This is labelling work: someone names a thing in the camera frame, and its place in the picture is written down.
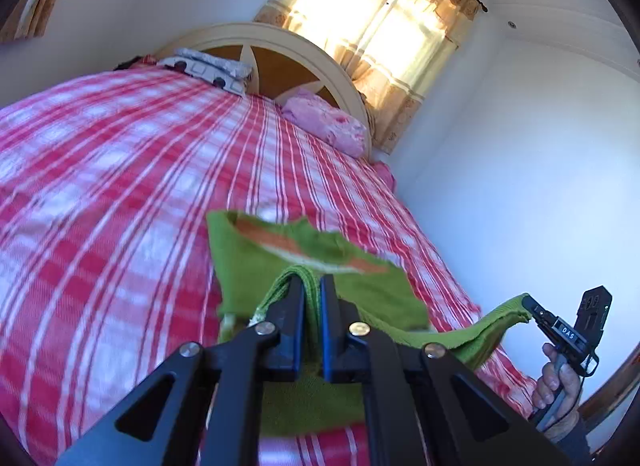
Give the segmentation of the person's right hand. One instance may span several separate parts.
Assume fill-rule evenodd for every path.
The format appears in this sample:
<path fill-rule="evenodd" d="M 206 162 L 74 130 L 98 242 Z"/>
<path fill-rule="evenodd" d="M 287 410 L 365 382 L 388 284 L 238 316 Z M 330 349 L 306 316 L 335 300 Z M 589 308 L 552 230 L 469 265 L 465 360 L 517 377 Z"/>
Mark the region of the person's right hand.
<path fill-rule="evenodd" d="M 563 390 L 565 398 L 544 428 L 546 437 L 554 443 L 559 443 L 580 420 L 578 402 L 582 394 L 582 386 L 580 386 L 580 377 L 570 364 L 559 365 L 561 356 L 551 343 L 546 342 L 542 346 L 542 352 L 549 362 L 541 368 L 541 376 L 537 380 L 532 400 L 535 408 L 542 410 L 548 408 L 555 401 L 555 394 Z"/>

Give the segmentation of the right dark sleeve forearm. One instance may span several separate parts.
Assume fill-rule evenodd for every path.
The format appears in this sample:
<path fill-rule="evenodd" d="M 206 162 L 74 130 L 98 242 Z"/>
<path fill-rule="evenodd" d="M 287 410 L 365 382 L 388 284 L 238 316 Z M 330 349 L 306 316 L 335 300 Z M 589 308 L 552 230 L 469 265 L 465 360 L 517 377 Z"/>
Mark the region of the right dark sleeve forearm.
<path fill-rule="evenodd" d="M 574 427 L 556 442 L 556 447 L 568 458 L 572 466 L 592 464 L 585 425 L 581 418 L 578 418 Z"/>

